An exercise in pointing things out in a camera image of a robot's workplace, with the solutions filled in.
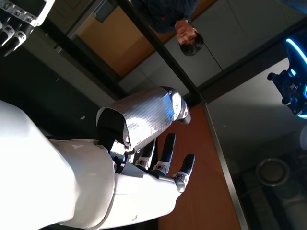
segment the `dark hair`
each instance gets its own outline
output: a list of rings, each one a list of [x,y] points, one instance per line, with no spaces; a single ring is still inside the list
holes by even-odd
[[[195,44],[193,44],[193,45],[181,45],[181,44],[179,44],[182,53],[186,56],[195,55],[205,45],[205,43],[203,42],[202,36],[197,32],[195,32],[195,33],[196,33]]]

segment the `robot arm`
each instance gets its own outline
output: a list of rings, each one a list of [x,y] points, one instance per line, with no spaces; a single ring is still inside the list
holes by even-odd
[[[55,0],[0,0],[0,56],[16,50],[46,19]]]
[[[25,230],[139,223],[170,213],[188,184],[193,154],[167,176],[175,134],[167,136],[160,161],[149,170],[158,135],[173,121],[190,121],[174,89],[157,87],[102,108],[99,140],[48,140],[20,109],[0,101],[0,111],[1,229],[12,223]],[[129,163],[142,148],[137,163]]]

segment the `glass surface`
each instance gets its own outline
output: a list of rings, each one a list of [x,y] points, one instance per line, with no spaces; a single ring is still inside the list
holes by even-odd
[[[267,80],[288,68],[286,58],[208,105],[251,230],[307,229],[307,120]]]

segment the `man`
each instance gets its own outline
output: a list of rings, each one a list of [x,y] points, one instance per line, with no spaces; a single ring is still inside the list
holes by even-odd
[[[176,32],[181,51],[195,55],[203,46],[203,38],[190,24],[198,0],[130,0],[149,26],[158,33]]]

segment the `blue light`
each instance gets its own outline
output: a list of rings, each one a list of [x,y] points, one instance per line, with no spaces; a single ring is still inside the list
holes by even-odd
[[[304,95],[305,98],[307,99],[307,85],[305,85],[305,89],[304,89],[303,95]]]
[[[306,63],[307,65],[307,57],[305,56],[305,54],[303,53],[303,51],[297,46],[297,44],[294,43],[294,41],[292,41],[290,38],[288,38],[286,40],[286,42],[290,43],[294,49],[297,50],[297,52],[300,54],[300,56],[302,57],[302,59],[304,60],[304,62]]]
[[[291,73],[292,73],[292,76],[295,77],[296,72],[295,72],[293,69],[291,69],[290,71],[291,71]]]
[[[305,115],[299,115],[298,117],[302,118],[302,119],[307,119],[307,114]]]

